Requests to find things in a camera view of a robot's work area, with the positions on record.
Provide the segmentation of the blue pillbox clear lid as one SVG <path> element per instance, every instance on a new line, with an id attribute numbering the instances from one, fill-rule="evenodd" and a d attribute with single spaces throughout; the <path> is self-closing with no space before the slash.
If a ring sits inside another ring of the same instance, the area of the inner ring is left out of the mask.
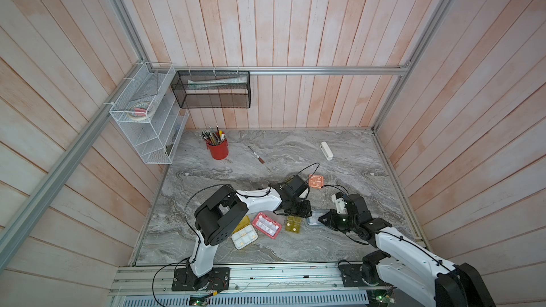
<path id="1" fill-rule="evenodd" d="M 314 210 L 310 217 L 307 218 L 307 225 L 320 226 L 322 223 L 319 221 L 320 217 L 327 214 L 328 210 Z"/>

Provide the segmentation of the orange small pillbox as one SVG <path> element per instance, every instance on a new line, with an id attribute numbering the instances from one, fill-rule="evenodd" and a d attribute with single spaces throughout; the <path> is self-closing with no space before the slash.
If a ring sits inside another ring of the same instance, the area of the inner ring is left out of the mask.
<path id="1" fill-rule="evenodd" d="M 311 175 L 309 177 L 308 185 L 310 188 L 320 189 L 324 186 L 324 177 L 320 175 Z"/>

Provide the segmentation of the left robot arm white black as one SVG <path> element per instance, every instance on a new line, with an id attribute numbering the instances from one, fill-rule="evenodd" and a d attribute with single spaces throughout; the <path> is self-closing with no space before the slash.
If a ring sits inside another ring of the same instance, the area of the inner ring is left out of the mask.
<path id="1" fill-rule="evenodd" d="M 232 185 L 214 185 L 216 190 L 194 212 L 196 246 L 189 267 L 197 278 L 206 276 L 220 243 L 224 242 L 247 214 L 280 212 L 282 215 L 311 216 L 308 181 L 294 175 L 260 190 L 237 190 Z"/>

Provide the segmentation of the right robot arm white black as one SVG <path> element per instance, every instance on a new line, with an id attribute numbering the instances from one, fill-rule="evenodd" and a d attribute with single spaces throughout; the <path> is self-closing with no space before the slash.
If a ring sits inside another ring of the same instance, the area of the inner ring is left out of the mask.
<path id="1" fill-rule="evenodd" d="M 335 208 L 319 217 L 329 229 L 358 236 L 357 243 L 374 247 L 362 259 L 359 282 L 391 284 L 424 306 L 494 306 L 479 272 L 455 264 L 406 238 L 389 222 L 373 217 L 358 194 L 336 193 Z"/>

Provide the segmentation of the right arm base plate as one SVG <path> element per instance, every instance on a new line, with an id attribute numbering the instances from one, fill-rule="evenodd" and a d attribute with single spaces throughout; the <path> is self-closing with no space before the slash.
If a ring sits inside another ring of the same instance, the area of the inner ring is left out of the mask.
<path id="1" fill-rule="evenodd" d="M 384 287 L 385 289 L 395 288 L 392 284 L 388 284 L 381 281 L 379 278 L 365 279 L 361 271 L 361 264 L 350 264 L 348 262 L 340 262 L 337 264 L 338 271 L 340 271 L 343 286 L 345 288 L 365 287 L 372 289 L 379 289 Z"/>

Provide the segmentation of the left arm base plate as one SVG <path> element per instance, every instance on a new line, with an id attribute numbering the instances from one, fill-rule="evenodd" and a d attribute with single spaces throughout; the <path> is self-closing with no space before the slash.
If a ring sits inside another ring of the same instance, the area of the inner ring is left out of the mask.
<path id="1" fill-rule="evenodd" d="M 213 267 L 209 273 L 197 277 L 188 268 L 179 268 L 174 271 L 172 291 L 217 291 L 229 288 L 230 268 Z"/>

